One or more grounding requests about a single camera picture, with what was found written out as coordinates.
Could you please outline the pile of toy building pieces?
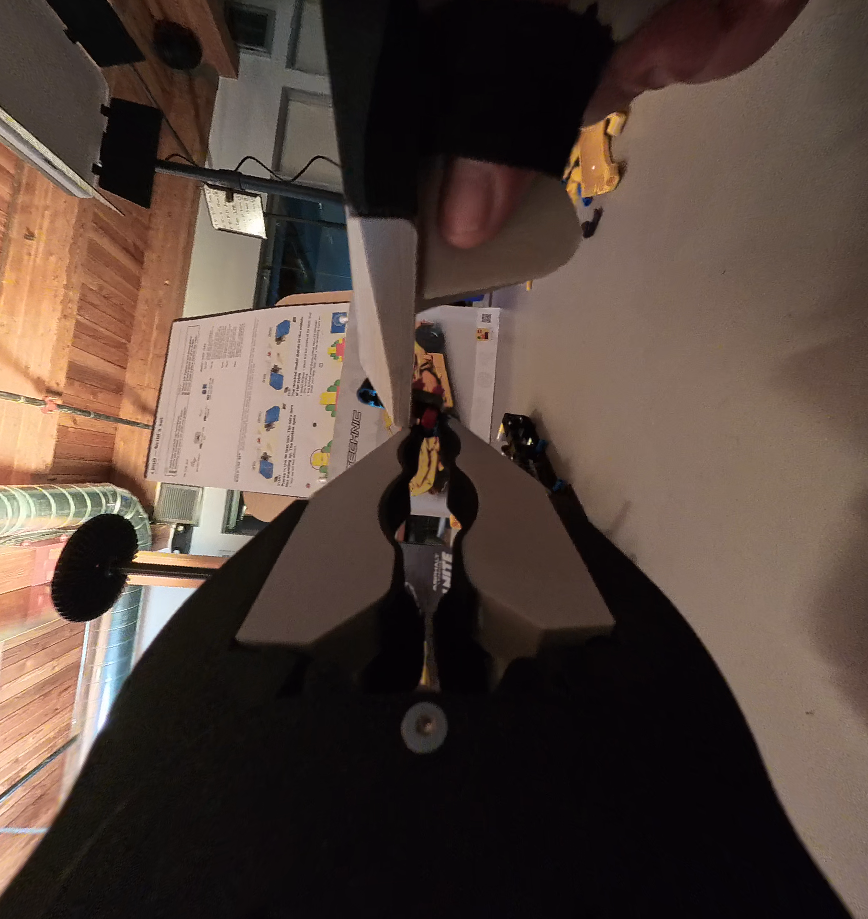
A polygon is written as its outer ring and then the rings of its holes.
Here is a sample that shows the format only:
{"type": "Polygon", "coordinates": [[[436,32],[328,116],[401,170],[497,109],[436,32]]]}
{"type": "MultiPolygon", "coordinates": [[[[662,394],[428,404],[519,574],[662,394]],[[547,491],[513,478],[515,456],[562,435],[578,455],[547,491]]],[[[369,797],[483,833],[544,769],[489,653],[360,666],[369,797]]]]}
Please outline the pile of toy building pieces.
{"type": "Polygon", "coordinates": [[[597,199],[613,192],[624,174],[624,164],[612,155],[612,141],[621,134],[627,119],[628,111],[620,110],[582,128],[571,150],[563,184],[575,205],[584,240],[596,233],[603,216],[602,203],[597,199]]]}

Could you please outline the black ribbed disc on pole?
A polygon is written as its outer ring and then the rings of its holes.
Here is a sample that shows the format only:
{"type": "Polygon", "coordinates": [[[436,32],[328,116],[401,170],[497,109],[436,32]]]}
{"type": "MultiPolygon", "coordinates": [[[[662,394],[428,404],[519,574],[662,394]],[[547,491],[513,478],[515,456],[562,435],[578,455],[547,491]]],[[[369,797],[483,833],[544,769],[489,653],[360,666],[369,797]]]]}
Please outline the black ribbed disc on pole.
{"type": "Polygon", "coordinates": [[[221,564],[220,559],[141,550],[129,520],[103,514],[67,540],[51,577],[50,598],[61,618],[86,623],[112,609],[127,586],[197,586],[221,564]]]}

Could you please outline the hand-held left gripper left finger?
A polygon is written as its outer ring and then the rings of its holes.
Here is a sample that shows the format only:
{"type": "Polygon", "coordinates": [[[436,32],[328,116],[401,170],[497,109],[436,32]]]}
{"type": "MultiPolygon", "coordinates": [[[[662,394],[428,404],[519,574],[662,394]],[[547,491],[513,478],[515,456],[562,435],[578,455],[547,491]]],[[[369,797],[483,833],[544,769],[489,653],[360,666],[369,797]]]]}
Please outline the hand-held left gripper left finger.
{"type": "Polygon", "coordinates": [[[306,503],[236,634],[241,645],[339,667],[371,692],[419,686],[425,622],[395,533],[424,438],[406,428],[306,503]]]}

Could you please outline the silver ventilation duct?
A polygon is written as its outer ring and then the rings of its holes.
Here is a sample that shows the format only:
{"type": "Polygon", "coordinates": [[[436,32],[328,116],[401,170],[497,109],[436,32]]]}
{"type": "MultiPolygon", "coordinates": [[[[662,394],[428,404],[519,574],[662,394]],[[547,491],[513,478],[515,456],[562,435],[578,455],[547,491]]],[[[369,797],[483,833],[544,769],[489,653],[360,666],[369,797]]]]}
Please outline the silver ventilation duct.
{"type": "Polygon", "coordinates": [[[140,549],[152,547],[151,522],[141,501],[116,485],[0,485],[0,542],[76,529],[106,514],[132,525],[140,549]]]}

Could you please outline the black box on pole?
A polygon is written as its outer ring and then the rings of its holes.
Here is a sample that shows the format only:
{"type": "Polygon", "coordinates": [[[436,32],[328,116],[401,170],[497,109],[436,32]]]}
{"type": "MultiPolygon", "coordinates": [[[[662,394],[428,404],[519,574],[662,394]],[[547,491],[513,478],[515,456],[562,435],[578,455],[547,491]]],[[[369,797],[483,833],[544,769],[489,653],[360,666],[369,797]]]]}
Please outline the black box on pole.
{"type": "Polygon", "coordinates": [[[148,210],[164,113],[123,98],[111,98],[101,112],[106,130],[93,166],[98,187],[148,210]]]}

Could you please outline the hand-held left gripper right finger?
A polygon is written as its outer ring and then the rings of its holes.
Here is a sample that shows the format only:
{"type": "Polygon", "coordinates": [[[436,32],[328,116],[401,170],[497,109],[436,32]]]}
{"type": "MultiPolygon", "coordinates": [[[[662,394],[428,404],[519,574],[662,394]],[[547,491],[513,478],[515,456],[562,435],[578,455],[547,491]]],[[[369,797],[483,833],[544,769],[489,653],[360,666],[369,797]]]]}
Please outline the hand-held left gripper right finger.
{"type": "Polygon", "coordinates": [[[606,601],[547,490],[461,423],[440,434],[459,522],[432,617],[438,688],[486,693],[509,665],[612,634],[606,601]]]}

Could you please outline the person's right hand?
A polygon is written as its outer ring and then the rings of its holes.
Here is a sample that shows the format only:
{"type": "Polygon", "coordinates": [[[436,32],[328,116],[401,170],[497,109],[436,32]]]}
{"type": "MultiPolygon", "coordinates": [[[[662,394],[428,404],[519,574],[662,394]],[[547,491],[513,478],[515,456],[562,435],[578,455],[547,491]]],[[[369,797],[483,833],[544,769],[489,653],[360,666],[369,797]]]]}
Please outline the person's right hand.
{"type": "MultiPolygon", "coordinates": [[[[806,6],[806,1],[663,2],[618,43],[582,124],[626,110],[652,91],[741,73],[777,44],[806,6]]],[[[490,241],[518,209],[534,178],[534,172],[521,167],[454,158],[440,191],[441,236],[461,250],[490,241]]]]}

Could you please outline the small black piece red pin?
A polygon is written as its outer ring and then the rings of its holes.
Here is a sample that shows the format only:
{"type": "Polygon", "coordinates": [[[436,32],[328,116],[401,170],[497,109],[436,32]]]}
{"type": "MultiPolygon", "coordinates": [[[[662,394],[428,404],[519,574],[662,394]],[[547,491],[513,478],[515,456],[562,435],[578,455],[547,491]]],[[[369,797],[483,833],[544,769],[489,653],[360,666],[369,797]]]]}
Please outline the small black piece red pin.
{"type": "Polygon", "coordinates": [[[413,420],[426,437],[437,435],[440,423],[451,416],[452,398],[440,385],[432,390],[413,388],[412,397],[413,420]]]}

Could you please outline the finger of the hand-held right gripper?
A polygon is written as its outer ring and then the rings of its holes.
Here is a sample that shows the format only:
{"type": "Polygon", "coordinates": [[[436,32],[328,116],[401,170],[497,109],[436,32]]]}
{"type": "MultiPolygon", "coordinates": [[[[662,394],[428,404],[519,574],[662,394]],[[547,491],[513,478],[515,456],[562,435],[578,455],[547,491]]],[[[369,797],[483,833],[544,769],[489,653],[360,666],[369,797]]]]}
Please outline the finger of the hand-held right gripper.
{"type": "Polygon", "coordinates": [[[360,364],[394,423],[406,426],[414,372],[417,230],[405,220],[348,215],[347,231],[360,364]]]}

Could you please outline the instruction booklet yellow car cover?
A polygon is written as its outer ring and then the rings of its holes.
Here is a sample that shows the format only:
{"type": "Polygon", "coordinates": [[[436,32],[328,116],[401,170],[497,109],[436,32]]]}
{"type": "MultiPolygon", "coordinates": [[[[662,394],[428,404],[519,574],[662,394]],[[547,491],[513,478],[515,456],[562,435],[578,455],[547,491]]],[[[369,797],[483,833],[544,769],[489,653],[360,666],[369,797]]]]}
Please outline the instruction booklet yellow car cover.
{"type": "MultiPolygon", "coordinates": [[[[500,314],[498,307],[485,302],[471,307],[437,306],[417,318],[418,331],[422,325],[433,325],[443,333],[451,417],[485,443],[493,436],[500,314]]],[[[402,430],[384,408],[359,401],[359,385],[369,375],[360,363],[358,342],[358,329],[352,326],[346,335],[327,486],[402,430]]]]}

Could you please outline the grey desk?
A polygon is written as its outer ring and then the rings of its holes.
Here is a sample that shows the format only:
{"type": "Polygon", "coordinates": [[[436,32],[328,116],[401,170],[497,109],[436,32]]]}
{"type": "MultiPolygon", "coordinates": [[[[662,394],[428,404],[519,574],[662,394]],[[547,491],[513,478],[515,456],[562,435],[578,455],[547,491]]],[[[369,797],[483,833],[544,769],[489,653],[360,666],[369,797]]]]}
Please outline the grey desk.
{"type": "Polygon", "coordinates": [[[493,424],[706,644],[812,856],[868,917],[868,1],[631,106],[595,235],[500,291],[493,424]]]}

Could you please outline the dark toy set box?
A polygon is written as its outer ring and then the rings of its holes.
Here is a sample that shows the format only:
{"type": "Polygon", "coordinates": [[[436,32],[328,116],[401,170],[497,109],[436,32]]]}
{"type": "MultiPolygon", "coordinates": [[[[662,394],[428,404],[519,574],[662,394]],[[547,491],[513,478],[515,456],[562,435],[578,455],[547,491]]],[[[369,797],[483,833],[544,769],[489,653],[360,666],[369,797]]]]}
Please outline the dark toy set box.
{"type": "Polygon", "coordinates": [[[453,542],[457,530],[452,516],[409,515],[398,531],[402,545],[406,590],[414,598],[424,623],[424,666],[420,684],[440,689],[434,617],[451,588],[453,542]]]}

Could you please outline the black toy car chassis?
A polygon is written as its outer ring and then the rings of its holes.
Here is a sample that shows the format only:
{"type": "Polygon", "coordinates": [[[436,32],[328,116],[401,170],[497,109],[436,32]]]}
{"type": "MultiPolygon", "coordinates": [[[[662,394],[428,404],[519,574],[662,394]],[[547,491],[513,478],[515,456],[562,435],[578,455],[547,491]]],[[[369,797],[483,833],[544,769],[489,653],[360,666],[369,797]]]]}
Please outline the black toy car chassis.
{"type": "Polygon", "coordinates": [[[563,492],[567,483],[558,476],[543,439],[527,415],[506,413],[498,431],[498,449],[523,472],[536,479],[551,494],[563,492]]]}

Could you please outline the white poster colourful bricks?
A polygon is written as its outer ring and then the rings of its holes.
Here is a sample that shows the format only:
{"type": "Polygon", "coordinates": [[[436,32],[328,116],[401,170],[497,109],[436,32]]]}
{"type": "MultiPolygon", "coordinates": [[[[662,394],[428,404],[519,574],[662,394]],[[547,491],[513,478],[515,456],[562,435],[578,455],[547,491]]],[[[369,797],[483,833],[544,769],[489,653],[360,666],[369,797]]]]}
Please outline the white poster colourful bricks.
{"type": "Polygon", "coordinates": [[[350,291],[171,328],[145,476],[307,499],[328,479],[350,291]]]}

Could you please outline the white vent grille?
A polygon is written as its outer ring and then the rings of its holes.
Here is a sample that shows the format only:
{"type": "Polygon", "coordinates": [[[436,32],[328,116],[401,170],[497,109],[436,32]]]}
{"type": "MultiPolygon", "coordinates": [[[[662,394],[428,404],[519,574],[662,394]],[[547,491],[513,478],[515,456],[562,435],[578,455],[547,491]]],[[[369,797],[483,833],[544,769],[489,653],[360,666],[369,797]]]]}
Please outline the white vent grille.
{"type": "Polygon", "coordinates": [[[191,526],[199,525],[205,489],[177,483],[157,483],[152,518],[156,523],[191,526]]]}

